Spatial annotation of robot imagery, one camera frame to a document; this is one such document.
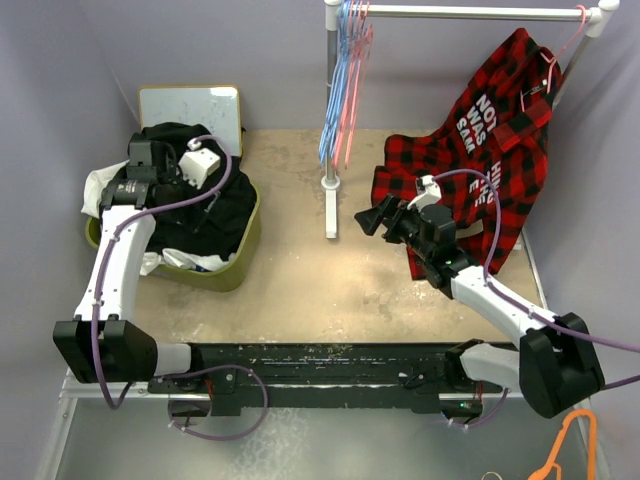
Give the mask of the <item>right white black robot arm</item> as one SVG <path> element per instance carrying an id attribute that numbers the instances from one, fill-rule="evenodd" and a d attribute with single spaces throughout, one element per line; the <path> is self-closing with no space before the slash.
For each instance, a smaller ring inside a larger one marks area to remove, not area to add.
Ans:
<path id="1" fill-rule="evenodd" d="M 363 233 L 379 227 L 383 239 L 415 253 L 428 283 L 489 321 L 512 349 L 470 340 L 449 350 L 446 383 L 467 391 L 477 382 L 520 392 L 540 416 L 552 418 L 605 387 L 604 374 L 585 321 L 527 302 L 484 271 L 456 239 L 456 223 L 444 205 L 412 205 L 388 195 L 354 216 Z"/>

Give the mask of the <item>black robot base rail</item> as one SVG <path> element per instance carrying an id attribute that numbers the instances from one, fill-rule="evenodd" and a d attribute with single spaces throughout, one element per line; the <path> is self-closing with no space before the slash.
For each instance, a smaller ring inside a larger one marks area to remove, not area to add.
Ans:
<path id="1" fill-rule="evenodd" d="M 202 343 L 186 377 L 149 382 L 152 394 L 207 400 L 213 416 L 244 408 L 403 409 L 474 420 L 500 387 L 456 387 L 445 375 L 452 343 Z"/>

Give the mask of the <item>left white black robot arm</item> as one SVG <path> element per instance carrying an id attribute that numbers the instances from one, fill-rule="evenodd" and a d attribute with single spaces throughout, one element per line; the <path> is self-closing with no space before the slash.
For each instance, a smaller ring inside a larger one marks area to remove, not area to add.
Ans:
<path id="1" fill-rule="evenodd" d="M 84 212 L 99 223 L 93 270 L 71 319 L 53 342 L 81 383 L 136 383 L 170 376 L 184 392 L 202 387 L 204 365 L 186 343 L 161 343 L 133 321 L 144 256 L 160 215 L 182 213 L 202 191 L 185 156 L 203 146 L 199 126 L 165 123 L 132 135 L 124 162 L 93 172 Z"/>

